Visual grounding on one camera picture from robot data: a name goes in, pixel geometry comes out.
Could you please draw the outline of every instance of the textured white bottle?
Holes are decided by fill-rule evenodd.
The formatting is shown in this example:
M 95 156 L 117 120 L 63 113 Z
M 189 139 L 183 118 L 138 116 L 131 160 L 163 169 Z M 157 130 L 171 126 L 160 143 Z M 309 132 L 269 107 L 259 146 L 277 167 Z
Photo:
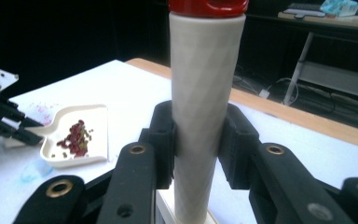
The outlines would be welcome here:
M 185 224 L 206 218 L 245 18 L 170 13 L 175 215 Z

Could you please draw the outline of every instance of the robotic arm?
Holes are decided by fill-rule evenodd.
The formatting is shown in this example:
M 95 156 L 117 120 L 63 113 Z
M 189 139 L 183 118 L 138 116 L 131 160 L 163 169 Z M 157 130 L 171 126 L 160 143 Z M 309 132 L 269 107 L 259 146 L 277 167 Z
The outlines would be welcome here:
M 7 87 L 19 80 L 18 75 L 0 69 L 0 93 Z M 25 117 L 25 114 L 17 109 L 18 105 L 10 102 L 8 99 L 0 96 L 0 136 L 5 138 L 13 137 L 26 145 L 37 145 L 42 137 L 26 131 L 26 127 L 42 126 L 35 120 Z M 19 122 L 19 127 L 13 127 L 4 122 L 4 119 L 10 119 Z

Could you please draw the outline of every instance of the metal leg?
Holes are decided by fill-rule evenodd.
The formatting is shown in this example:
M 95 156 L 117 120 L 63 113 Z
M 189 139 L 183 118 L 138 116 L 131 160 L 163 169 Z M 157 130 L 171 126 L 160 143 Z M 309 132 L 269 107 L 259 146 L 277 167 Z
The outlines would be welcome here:
M 286 95 L 284 96 L 284 99 L 283 99 L 284 105 L 290 105 L 290 98 L 292 97 L 293 90 L 295 89 L 298 78 L 301 75 L 302 67 L 303 67 L 305 58 L 307 57 L 308 49 L 310 48 L 310 43 L 312 42 L 312 38 L 313 38 L 313 32 L 310 32 L 308 34 L 304 48 L 301 52 L 300 58 L 297 61 L 296 69 L 295 69 L 295 72 L 293 73 L 292 80 L 289 84 L 289 88 L 287 89 Z

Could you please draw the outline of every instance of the floor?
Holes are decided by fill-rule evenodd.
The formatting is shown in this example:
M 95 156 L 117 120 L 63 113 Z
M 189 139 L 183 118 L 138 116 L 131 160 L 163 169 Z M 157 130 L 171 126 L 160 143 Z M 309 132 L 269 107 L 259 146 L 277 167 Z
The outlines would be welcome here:
M 233 87 L 254 95 L 265 90 L 269 93 L 267 99 L 281 103 L 289 82 L 290 78 L 283 78 L 271 84 L 259 77 L 236 74 Z M 294 90 L 290 106 L 358 128 L 358 97 L 344 92 L 300 81 Z

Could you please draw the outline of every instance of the desk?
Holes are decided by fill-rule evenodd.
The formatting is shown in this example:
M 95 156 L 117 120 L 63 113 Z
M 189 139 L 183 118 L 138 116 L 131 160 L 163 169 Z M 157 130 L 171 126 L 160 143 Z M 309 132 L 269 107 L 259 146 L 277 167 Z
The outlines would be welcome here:
M 169 73 L 169 68 L 141 59 L 113 61 L 14 97 L 19 110 L 41 122 L 64 106 L 107 105 L 109 161 L 52 169 L 39 158 L 38 147 L 5 148 L 0 138 L 0 223 L 10 223 L 34 190 L 53 176 L 78 175 L 87 183 L 113 169 L 121 148 L 149 126 L 154 106 L 171 99 Z M 76 97 L 67 93 L 82 88 L 88 91 Z M 346 177 L 358 176 L 357 129 L 242 91 L 232 90 L 230 100 L 257 128 L 262 142 L 291 148 L 316 178 L 339 188 Z M 248 192 L 229 189 L 219 163 L 209 209 L 219 223 L 255 223 Z
M 297 20 L 295 15 L 280 12 L 279 18 L 288 20 Z M 320 18 L 313 16 L 305 16 L 301 21 L 307 21 L 320 25 L 336 25 L 347 28 L 358 29 L 358 16 L 353 17 L 337 17 L 337 18 Z M 292 96 L 294 87 L 298 79 L 302 79 L 314 84 L 325 86 L 331 89 L 339 91 L 345 91 L 351 94 L 358 95 L 358 73 L 352 71 L 346 71 L 344 69 L 336 69 L 334 67 L 325 66 L 317 63 L 306 62 L 307 52 L 310 47 L 310 43 L 314 36 L 314 32 L 310 32 L 305 42 L 302 53 L 297 61 L 295 72 L 292 76 L 287 93 L 284 97 L 283 103 L 290 105 L 290 98 Z M 341 39 L 339 35 L 332 38 Z M 346 41 L 352 41 L 350 38 L 342 38 Z

